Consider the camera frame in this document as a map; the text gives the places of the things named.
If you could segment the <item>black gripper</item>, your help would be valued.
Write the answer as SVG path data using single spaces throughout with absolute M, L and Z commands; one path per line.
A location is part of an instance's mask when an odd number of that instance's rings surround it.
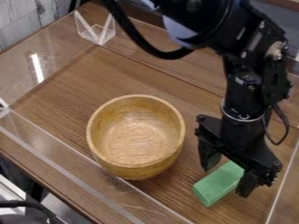
M 199 139 L 200 166 L 207 172 L 226 156 L 244 169 L 236 188 L 236 194 L 246 198 L 258 186 L 271 186 L 276 181 L 283 165 L 267 146 L 266 138 L 274 145 L 267 127 L 272 109 L 254 118 L 244 119 L 223 111 L 222 118 L 197 115 L 199 127 L 195 136 Z

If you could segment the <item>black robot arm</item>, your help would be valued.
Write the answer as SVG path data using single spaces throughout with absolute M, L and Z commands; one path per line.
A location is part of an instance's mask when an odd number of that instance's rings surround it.
M 271 186 L 283 165 L 268 145 L 272 114 L 288 125 L 279 102 L 290 97 L 286 32 L 250 0 L 153 0 L 169 36 L 188 48 L 208 47 L 223 57 L 227 79 L 222 117 L 199 115 L 200 165 L 209 170 L 222 157 L 244 174 L 236 194 L 247 197 Z

